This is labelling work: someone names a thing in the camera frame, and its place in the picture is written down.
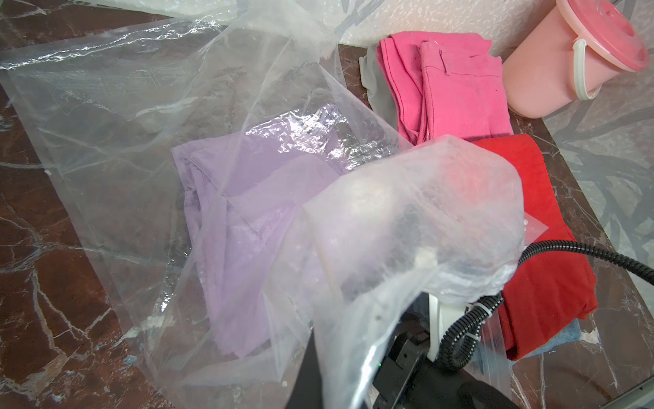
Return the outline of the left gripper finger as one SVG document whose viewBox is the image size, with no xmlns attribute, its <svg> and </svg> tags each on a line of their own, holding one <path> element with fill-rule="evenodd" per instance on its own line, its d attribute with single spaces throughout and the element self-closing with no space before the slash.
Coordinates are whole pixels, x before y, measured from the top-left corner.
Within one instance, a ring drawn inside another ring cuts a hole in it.
<svg viewBox="0 0 654 409">
<path fill-rule="evenodd" d="M 323 409 L 322 376 L 312 332 L 286 409 Z"/>
</svg>

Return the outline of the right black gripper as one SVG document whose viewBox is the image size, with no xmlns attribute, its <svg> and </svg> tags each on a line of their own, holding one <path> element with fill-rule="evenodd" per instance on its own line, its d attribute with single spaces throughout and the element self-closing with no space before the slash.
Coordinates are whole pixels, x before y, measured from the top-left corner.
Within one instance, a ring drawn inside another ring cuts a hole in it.
<svg viewBox="0 0 654 409">
<path fill-rule="evenodd" d="M 397 327 L 373 380 L 374 409 L 515 408 L 500 390 L 465 371 L 445 373 L 427 358 L 429 333 Z"/>
</svg>

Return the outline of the red garment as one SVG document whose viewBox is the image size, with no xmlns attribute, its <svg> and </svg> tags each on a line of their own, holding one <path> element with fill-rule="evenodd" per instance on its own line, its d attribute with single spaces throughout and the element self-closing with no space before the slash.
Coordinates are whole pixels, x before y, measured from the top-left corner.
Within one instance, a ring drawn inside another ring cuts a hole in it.
<svg viewBox="0 0 654 409">
<path fill-rule="evenodd" d="M 574 242 L 550 182 L 543 155 L 528 135 L 477 141 L 516 168 L 522 182 L 525 211 L 546 226 L 504 286 L 498 313 L 507 357 L 518 361 L 545 345 L 574 320 L 586 319 L 598 307 L 596 276 L 582 254 L 569 252 Z"/>
</svg>

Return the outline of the lilac garment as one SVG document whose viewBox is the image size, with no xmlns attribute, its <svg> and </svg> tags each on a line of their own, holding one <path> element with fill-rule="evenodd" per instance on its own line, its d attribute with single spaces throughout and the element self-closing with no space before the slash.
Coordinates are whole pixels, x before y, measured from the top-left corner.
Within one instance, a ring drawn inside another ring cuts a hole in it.
<svg viewBox="0 0 654 409">
<path fill-rule="evenodd" d="M 222 354 L 243 358 L 269 340 L 262 284 L 296 211 L 338 177 L 399 149 L 386 124 L 349 121 L 334 105 L 173 149 Z"/>
</svg>

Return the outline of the clear plastic vacuum bag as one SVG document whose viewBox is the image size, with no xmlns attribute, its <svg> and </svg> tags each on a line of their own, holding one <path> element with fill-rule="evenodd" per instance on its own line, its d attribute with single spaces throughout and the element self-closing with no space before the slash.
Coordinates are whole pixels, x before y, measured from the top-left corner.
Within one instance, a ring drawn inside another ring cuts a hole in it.
<svg viewBox="0 0 654 409">
<path fill-rule="evenodd" d="M 507 160 L 352 95 L 292 1 L 8 50 L 1 82 L 182 408 L 285 407 L 309 342 L 322 407 L 360 407 L 420 295 L 499 293 L 544 230 Z"/>
</svg>

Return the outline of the pink garment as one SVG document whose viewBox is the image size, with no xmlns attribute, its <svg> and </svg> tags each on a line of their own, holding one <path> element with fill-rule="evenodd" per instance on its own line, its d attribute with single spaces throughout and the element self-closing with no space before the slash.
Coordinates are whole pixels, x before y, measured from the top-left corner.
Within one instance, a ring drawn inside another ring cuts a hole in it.
<svg viewBox="0 0 654 409">
<path fill-rule="evenodd" d="M 441 136 L 509 136 L 502 60 L 478 33 L 400 32 L 376 58 L 397 110 L 398 131 L 419 145 Z"/>
</svg>

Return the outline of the grey white garment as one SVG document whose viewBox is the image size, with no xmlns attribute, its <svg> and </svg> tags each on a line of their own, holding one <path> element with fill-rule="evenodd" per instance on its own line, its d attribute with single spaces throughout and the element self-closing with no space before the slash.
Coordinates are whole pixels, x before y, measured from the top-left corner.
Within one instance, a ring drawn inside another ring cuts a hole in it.
<svg viewBox="0 0 654 409">
<path fill-rule="evenodd" d="M 376 49 L 376 44 L 371 45 L 366 54 L 359 58 L 361 84 L 365 88 L 372 111 L 397 130 L 397 107 L 379 65 Z"/>
</svg>

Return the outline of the blue towel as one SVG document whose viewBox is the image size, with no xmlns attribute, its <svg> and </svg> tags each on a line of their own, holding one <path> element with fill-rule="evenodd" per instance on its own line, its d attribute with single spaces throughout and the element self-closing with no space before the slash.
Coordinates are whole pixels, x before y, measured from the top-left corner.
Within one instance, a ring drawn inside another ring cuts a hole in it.
<svg viewBox="0 0 654 409">
<path fill-rule="evenodd" d="M 535 349 L 531 353 L 526 355 L 526 358 L 531 358 L 538 356 L 540 354 L 547 354 L 560 345 L 575 343 L 581 339 L 581 326 L 579 319 L 573 320 L 565 328 L 563 328 L 559 333 L 552 337 L 546 344 L 543 344 L 541 347 Z"/>
</svg>

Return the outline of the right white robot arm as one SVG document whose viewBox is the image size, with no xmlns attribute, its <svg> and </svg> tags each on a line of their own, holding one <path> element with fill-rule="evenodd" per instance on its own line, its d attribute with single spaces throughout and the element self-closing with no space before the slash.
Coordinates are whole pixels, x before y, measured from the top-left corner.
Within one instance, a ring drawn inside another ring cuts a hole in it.
<svg viewBox="0 0 654 409">
<path fill-rule="evenodd" d="M 487 296 L 463 310 L 443 334 L 436 313 L 425 324 L 407 313 L 394 330 L 373 380 L 374 408 L 513 408 L 498 388 L 509 365 L 500 354 L 495 312 L 503 297 Z"/>
</svg>

